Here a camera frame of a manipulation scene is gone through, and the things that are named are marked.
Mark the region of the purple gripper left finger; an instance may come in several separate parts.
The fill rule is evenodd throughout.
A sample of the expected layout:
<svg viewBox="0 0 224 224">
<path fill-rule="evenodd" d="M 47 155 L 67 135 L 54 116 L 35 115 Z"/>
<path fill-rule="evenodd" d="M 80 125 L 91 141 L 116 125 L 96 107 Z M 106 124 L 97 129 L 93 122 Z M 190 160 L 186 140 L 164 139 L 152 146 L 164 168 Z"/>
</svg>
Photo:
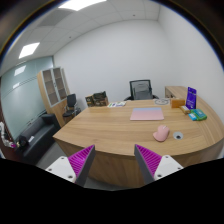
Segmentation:
<svg viewBox="0 0 224 224">
<path fill-rule="evenodd" d="M 46 168 L 46 171 L 79 186 L 84 186 L 95 155 L 95 146 L 91 145 L 69 157 L 59 157 Z"/>
</svg>

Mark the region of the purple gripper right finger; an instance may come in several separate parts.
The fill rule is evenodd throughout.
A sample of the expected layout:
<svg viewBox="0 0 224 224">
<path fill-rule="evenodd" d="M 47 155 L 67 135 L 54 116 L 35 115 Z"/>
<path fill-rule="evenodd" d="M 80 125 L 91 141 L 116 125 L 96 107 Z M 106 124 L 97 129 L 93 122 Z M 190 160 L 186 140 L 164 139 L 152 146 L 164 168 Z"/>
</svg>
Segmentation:
<svg viewBox="0 0 224 224">
<path fill-rule="evenodd" d="M 134 155 L 145 184 L 160 180 L 183 168 L 170 155 L 161 156 L 138 144 L 134 147 Z"/>
</svg>

